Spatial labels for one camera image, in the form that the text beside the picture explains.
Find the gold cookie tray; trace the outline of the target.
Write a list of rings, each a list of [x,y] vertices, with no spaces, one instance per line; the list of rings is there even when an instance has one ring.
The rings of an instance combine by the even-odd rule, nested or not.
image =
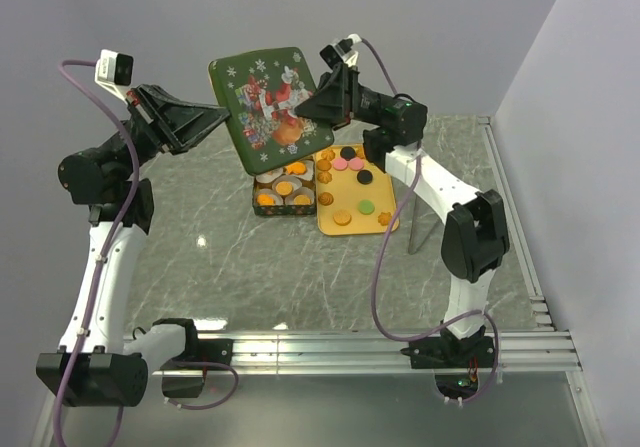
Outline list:
[[[332,163],[336,158],[342,158],[340,151],[347,146],[355,149],[356,156],[346,160],[346,170],[336,171]],[[337,237],[382,234],[388,228],[397,229],[398,222],[391,221],[388,226],[381,226],[377,220],[381,212],[391,212],[393,216],[396,211],[391,177],[365,159],[364,147],[360,144],[329,148],[335,152],[335,159],[331,162],[320,157],[323,150],[313,155],[319,230],[327,236]],[[358,211],[361,200],[373,202],[375,211],[371,215],[362,215]],[[352,215],[351,222],[346,226],[336,225],[332,219],[333,213],[339,209],[347,210]]]

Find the gold tin lid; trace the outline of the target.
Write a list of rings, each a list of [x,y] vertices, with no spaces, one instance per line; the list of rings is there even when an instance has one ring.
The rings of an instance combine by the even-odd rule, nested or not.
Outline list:
[[[316,89],[299,48],[218,58],[208,72],[218,104],[230,113],[226,126],[247,174],[256,177],[334,143],[330,127],[295,113]]]

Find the green cookie tin box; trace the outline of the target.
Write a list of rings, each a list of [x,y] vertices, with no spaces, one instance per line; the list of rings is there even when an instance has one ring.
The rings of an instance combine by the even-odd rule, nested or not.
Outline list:
[[[252,208],[259,217],[315,216],[316,168],[310,156],[253,180]]]

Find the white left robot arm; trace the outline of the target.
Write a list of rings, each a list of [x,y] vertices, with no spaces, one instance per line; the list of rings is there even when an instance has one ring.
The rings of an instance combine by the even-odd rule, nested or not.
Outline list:
[[[154,213],[151,182],[137,179],[134,168],[188,152],[229,112],[147,84],[126,91],[124,101],[130,117],[121,133],[67,156],[58,169],[73,203],[89,209],[90,248],[70,322],[56,351],[39,355],[36,375],[70,407],[136,406],[154,370],[169,361],[188,369],[201,356],[191,319],[161,319],[132,344],[124,341],[124,308]]]

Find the metal tongs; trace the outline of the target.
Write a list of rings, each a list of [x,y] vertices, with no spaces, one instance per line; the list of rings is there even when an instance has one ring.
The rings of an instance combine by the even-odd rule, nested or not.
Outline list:
[[[441,224],[435,210],[416,194],[413,195],[407,253],[418,253]]]

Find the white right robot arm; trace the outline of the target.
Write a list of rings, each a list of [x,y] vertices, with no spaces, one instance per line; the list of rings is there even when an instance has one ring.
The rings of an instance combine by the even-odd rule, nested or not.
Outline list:
[[[442,323],[428,334],[440,337],[437,352],[446,363],[464,365],[486,348],[486,329],[495,324],[486,310],[488,292],[510,249],[501,195],[463,182],[425,152],[425,105],[362,86],[354,67],[333,66],[296,112],[334,129],[353,120],[370,124],[363,133],[366,159],[405,184],[441,221],[441,259],[451,276],[449,303]]]

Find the round orange chip cookie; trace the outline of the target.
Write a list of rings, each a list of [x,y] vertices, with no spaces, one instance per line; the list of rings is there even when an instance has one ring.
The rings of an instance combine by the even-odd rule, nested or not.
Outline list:
[[[293,190],[294,190],[294,185],[289,182],[289,181],[281,181],[278,182],[275,186],[274,186],[274,190],[283,197],[289,196]]]

